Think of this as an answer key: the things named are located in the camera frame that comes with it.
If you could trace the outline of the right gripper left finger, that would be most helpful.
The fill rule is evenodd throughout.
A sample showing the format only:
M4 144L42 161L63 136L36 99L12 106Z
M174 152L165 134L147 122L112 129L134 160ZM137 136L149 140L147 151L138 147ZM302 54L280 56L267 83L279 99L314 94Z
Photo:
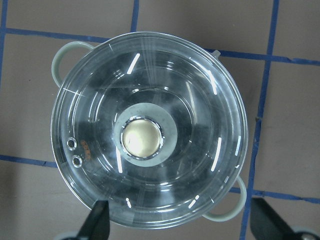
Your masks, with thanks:
M110 236L110 210L107 200L97 200L77 233L76 240L107 240Z

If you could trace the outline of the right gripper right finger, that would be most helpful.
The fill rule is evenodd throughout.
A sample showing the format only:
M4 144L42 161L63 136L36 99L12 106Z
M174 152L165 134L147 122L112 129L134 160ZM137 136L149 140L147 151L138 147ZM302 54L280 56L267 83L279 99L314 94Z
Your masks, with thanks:
M250 230L256 240L299 240L300 234L263 199L252 198Z

